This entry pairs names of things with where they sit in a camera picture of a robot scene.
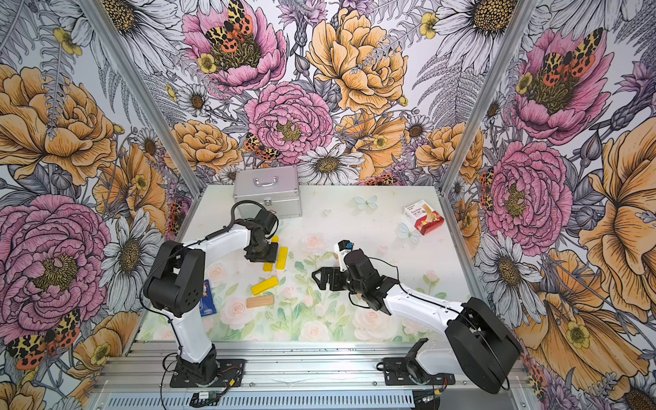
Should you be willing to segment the yellow long block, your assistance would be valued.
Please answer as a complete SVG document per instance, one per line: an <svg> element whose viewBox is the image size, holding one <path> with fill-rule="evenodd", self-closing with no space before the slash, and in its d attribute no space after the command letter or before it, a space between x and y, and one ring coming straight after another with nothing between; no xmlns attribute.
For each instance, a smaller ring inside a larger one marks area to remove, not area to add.
<svg viewBox="0 0 656 410"><path fill-rule="evenodd" d="M266 291L271 290L272 288L276 287L279 285L278 278L273 276L270 278L267 278L266 280L262 281L261 283L257 285L253 285L251 287L252 294L257 297L261 294L263 294Z"/></svg>
<svg viewBox="0 0 656 410"><path fill-rule="evenodd" d="M277 271L280 272L285 271L288 253L289 253L289 249L287 247L280 247L278 249L278 258L276 261Z"/></svg>

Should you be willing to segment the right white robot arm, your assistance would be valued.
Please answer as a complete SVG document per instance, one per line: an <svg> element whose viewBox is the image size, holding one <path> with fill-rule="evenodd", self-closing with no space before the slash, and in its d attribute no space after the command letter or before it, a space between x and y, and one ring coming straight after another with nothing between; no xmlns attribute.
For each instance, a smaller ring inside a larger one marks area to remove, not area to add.
<svg viewBox="0 0 656 410"><path fill-rule="evenodd" d="M476 297L465 302L430 297L401 282L397 266L391 277L379 273L372 262L360 249L343 249L337 266L318 268L312 279L320 290L361 296L364 309L441 333L461 371L479 389L497 394L511 387L510 372L522 348L486 302Z"/></svg>

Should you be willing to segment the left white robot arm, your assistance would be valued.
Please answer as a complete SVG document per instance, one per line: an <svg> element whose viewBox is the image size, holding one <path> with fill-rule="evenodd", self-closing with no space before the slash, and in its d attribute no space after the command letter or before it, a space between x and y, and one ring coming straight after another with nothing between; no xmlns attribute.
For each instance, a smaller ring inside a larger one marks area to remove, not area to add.
<svg viewBox="0 0 656 410"><path fill-rule="evenodd" d="M200 309L207 268L237 251L252 263L274 262L278 244L270 239L276 229L275 224L263 227L239 220L188 244L167 241L158 250L143 295L174 332L178 346L174 387L208 386L219 374L216 348L203 328Z"/></svg>

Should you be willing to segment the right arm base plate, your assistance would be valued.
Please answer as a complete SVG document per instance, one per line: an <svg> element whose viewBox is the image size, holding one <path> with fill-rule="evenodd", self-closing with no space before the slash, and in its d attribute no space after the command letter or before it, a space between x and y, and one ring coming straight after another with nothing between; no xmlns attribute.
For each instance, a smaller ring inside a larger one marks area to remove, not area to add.
<svg viewBox="0 0 656 410"><path fill-rule="evenodd" d="M386 357L376 365L376 369L384 374L384 382L387 386L435 385L448 387L455 384L454 374L440 372L429 375L418 365L410 364L404 357Z"/></svg>

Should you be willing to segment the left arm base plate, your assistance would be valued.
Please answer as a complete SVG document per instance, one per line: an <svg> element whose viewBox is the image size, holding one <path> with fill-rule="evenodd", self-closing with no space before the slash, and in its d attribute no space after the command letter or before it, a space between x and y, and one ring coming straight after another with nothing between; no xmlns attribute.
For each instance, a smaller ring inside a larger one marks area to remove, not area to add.
<svg viewBox="0 0 656 410"><path fill-rule="evenodd" d="M246 360L216 359L213 363L191 363L178 358L174 374L168 385L171 388L225 388L240 387Z"/></svg>

